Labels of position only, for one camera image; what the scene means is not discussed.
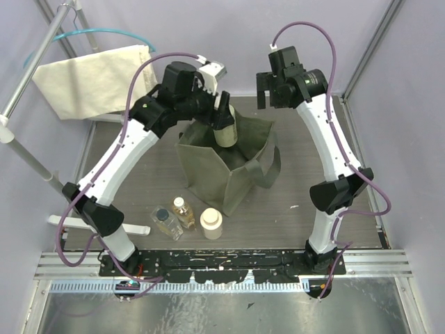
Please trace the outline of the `green bottle with beige cap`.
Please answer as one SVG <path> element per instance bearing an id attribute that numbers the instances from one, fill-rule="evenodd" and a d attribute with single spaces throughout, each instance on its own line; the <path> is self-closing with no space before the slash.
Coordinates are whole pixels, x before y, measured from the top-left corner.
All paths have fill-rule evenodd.
<path id="1" fill-rule="evenodd" d="M 236 127 L 236 113 L 235 108 L 230 104 L 229 112 L 234 119 L 234 123 L 221 130 L 213 130 L 216 143 L 222 148 L 230 148 L 234 146 L 238 140 Z"/>

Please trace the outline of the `olive green canvas bag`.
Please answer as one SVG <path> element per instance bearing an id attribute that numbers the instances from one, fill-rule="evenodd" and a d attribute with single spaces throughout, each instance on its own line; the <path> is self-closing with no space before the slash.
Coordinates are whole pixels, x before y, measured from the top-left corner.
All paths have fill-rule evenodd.
<path id="1" fill-rule="evenodd" d="M 269 189 L 281 173 L 275 122 L 235 113 L 238 140 L 216 143 L 212 129 L 197 121 L 176 144 L 187 189 L 202 202 L 231 216 L 254 186 Z"/>

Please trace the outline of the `cream bottle with beige cap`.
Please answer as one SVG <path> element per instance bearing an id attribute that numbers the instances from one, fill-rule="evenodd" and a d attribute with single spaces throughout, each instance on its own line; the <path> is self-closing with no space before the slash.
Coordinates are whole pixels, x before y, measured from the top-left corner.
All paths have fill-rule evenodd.
<path id="1" fill-rule="evenodd" d="M 216 240 L 223 233 L 222 214 L 214 208 L 205 209 L 200 216 L 200 225 L 204 236 L 210 240 Z"/>

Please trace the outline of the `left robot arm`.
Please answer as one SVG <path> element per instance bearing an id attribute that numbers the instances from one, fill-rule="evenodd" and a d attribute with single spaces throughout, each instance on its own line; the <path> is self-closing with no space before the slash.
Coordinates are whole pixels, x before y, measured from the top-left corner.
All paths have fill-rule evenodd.
<path id="1" fill-rule="evenodd" d="M 120 134 L 90 174 L 78 184 L 63 187 L 77 214 L 112 252 L 114 267 L 122 275 L 137 272 L 139 259 L 122 226 L 124 215 L 112 204 L 120 185 L 146 151 L 179 121 L 196 120 L 209 126 L 220 147 L 236 144 L 230 95 L 217 91 L 226 73 L 218 62 L 207 61 L 199 68 L 180 61 L 169 64 L 162 82 L 131 105 Z"/>

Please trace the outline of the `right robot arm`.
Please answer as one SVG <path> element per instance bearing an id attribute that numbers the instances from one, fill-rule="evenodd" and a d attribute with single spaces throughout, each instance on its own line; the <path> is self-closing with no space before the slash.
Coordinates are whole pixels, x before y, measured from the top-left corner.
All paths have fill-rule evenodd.
<path id="1" fill-rule="evenodd" d="M 268 55 L 271 70 L 259 72 L 257 106 L 295 109 L 311 134 L 321 159 L 324 181 L 313 185 L 309 196 L 316 208 L 311 235 L 305 244 L 305 266 L 320 274 L 334 261 L 335 239 L 342 214 L 373 179 L 353 154 L 327 95 L 327 80 L 320 70 L 306 70 L 295 47 L 273 47 Z"/>

